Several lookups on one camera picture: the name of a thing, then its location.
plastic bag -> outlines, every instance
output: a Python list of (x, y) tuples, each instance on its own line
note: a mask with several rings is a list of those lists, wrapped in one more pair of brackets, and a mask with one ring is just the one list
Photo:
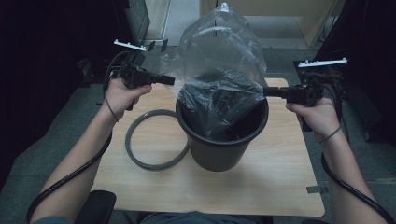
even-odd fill
[(226, 3), (187, 28), (161, 61), (168, 88), (189, 110), (198, 134), (217, 139), (263, 99), (266, 64), (248, 21)]

wristband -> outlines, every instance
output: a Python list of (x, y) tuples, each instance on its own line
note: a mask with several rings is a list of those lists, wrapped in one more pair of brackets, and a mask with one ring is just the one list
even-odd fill
[(322, 143), (326, 142), (331, 137), (333, 137), (336, 133), (338, 133), (338, 131), (340, 131), (340, 129), (341, 129), (341, 125), (340, 125), (340, 127), (337, 128), (337, 130), (335, 130), (332, 134), (330, 134), (329, 136), (327, 136), (324, 139), (322, 139), (319, 143), (322, 144)]

hand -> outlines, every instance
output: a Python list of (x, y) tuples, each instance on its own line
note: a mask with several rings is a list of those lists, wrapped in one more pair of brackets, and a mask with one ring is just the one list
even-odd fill
[(332, 134), (339, 126), (334, 104), (329, 98), (323, 97), (313, 107), (287, 104), (286, 108), (297, 114), (299, 121), (303, 118), (314, 131), (315, 138), (320, 141)]
[[(131, 104), (137, 104), (139, 97), (149, 92), (151, 92), (150, 85), (130, 90), (126, 88), (122, 78), (112, 78), (106, 91), (106, 98), (117, 119), (121, 119), (124, 111)], [(110, 112), (106, 102), (103, 106)]]

black chair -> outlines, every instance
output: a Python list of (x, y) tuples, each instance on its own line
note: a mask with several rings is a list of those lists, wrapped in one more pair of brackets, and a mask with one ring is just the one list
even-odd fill
[(110, 191), (94, 190), (90, 193), (76, 219), (76, 224), (107, 224), (113, 212), (117, 196)]
[(307, 220), (304, 220), (302, 224), (329, 224), (329, 223), (320, 221), (320, 220), (307, 219)]

bucket rim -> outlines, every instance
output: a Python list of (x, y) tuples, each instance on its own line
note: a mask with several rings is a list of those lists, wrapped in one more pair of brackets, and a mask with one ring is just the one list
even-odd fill
[(184, 130), (184, 132), (187, 134), (188, 137), (193, 138), (194, 140), (199, 141), (201, 143), (210, 145), (212, 147), (236, 147), (249, 143), (251, 140), (253, 140), (262, 132), (268, 121), (269, 105), (267, 99), (264, 98), (260, 103), (260, 105), (262, 105), (263, 107), (264, 114), (262, 116), (262, 120), (259, 124), (259, 127), (254, 132), (250, 133), (249, 135), (243, 138), (232, 141), (211, 140), (199, 135), (186, 124), (185, 120), (182, 118), (181, 105), (182, 105), (181, 101), (177, 99), (176, 113), (177, 113), (177, 121), (180, 124), (180, 127)]

